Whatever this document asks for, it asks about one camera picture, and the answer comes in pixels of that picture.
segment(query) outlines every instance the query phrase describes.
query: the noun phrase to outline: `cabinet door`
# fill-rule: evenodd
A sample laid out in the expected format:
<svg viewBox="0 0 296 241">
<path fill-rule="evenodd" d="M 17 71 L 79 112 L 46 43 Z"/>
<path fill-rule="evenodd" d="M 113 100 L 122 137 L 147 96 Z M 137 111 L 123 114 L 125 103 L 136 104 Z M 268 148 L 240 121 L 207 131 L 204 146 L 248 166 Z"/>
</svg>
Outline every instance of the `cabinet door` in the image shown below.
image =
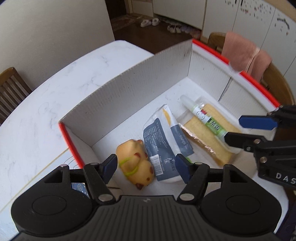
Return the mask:
<svg viewBox="0 0 296 241">
<path fill-rule="evenodd" d="M 202 29 L 206 0 L 153 0 L 153 12 Z"/>
<path fill-rule="evenodd" d="M 284 77 L 287 80 L 295 98 L 296 97 L 296 58 L 292 62 L 287 73 L 285 73 Z"/>
<path fill-rule="evenodd" d="M 296 23 L 276 9 L 262 45 L 274 65 L 285 74 L 296 56 Z"/>
<path fill-rule="evenodd" d="M 202 22 L 205 14 L 205 0 L 180 0 L 182 22 L 193 27 L 202 29 Z"/>
<path fill-rule="evenodd" d="M 233 32 L 253 41 L 261 48 L 275 11 L 262 0 L 240 0 Z"/>
<path fill-rule="evenodd" d="M 154 13 L 180 21 L 183 16 L 181 7 L 181 0 L 153 0 Z"/>
<path fill-rule="evenodd" d="M 207 0 L 205 23 L 202 35 L 212 32 L 232 31 L 239 0 Z"/>
</svg>

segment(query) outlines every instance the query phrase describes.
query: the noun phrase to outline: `lucky cat figurine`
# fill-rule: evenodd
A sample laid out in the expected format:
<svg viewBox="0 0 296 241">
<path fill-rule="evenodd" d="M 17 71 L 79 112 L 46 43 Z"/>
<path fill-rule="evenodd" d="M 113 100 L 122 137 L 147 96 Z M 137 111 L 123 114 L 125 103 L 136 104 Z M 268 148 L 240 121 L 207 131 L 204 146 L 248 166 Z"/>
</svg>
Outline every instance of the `lucky cat figurine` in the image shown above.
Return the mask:
<svg viewBox="0 0 296 241">
<path fill-rule="evenodd" d="M 127 179 L 141 190 L 154 178 L 154 169 L 144 152 L 142 140 L 128 140 L 116 149 L 118 164 Z"/>
</svg>

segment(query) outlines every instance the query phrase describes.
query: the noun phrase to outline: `slipper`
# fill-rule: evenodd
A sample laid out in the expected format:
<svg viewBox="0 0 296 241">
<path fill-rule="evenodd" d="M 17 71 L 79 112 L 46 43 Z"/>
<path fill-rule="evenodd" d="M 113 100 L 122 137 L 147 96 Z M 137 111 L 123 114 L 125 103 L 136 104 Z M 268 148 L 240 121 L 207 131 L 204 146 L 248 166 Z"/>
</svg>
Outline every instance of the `slipper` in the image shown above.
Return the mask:
<svg viewBox="0 0 296 241">
<path fill-rule="evenodd" d="M 192 27 L 188 26 L 186 29 L 185 29 L 185 33 L 188 34 L 192 31 Z"/>
<path fill-rule="evenodd" d="M 177 33 L 177 34 L 182 33 L 182 31 L 181 31 L 181 27 L 180 27 L 180 26 L 176 26 L 176 33 Z"/>
<path fill-rule="evenodd" d="M 144 28 L 144 27 L 147 27 L 147 26 L 149 26 L 149 25 L 151 25 L 151 24 L 152 24 L 152 22 L 151 22 L 150 20 L 145 19 L 145 20 L 143 20 L 143 21 L 141 22 L 141 27 Z"/>
<path fill-rule="evenodd" d="M 171 26 L 169 31 L 170 31 L 171 34 L 175 34 L 176 33 L 175 26 Z"/>
<path fill-rule="evenodd" d="M 200 39 L 201 31 L 199 29 L 192 29 L 192 31 L 189 33 L 194 39 Z"/>
<path fill-rule="evenodd" d="M 154 19 L 152 19 L 152 26 L 156 26 L 156 25 L 158 25 L 159 22 L 160 22 L 160 20 L 159 20 L 158 18 L 154 18 Z"/>
<path fill-rule="evenodd" d="M 183 25 L 183 26 L 181 27 L 181 31 L 182 31 L 182 32 L 184 32 L 186 29 L 187 29 L 187 25 Z"/>
</svg>

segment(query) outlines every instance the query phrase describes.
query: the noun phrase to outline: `white table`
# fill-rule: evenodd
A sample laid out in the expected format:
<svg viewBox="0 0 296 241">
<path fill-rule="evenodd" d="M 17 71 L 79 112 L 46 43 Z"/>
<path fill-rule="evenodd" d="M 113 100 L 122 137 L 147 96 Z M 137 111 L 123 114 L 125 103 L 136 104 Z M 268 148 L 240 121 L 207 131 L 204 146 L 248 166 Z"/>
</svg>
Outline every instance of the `white table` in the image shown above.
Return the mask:
<svg viewBox="0 0 296 241">
<path fill-rule="evenodd" d="M 153 56 L 114 41 L 69 64 L 33 91 L 0 126 L 0 211 L 67 149 L 58 121 L 110 79 Z"/>
</svg>

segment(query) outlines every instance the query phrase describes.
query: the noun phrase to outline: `white wall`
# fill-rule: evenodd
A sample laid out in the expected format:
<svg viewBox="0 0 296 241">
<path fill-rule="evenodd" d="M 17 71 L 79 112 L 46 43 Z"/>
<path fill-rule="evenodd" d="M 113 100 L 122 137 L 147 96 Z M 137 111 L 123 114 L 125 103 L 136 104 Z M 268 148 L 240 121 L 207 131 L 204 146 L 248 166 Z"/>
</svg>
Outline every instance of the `white wall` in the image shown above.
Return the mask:
<svg viewBox="0 0 296 241">
<path fill-rule="evenodd" d="M 6 0 L 0 5 L 0 73 L 13 66 L 32 89 L 111 41 L 104 0 Z"/>
<path fill-rule="evenodd" d="M 133 1 L 133 12 L 153 17 L 152 2 Z"/>
</svg>

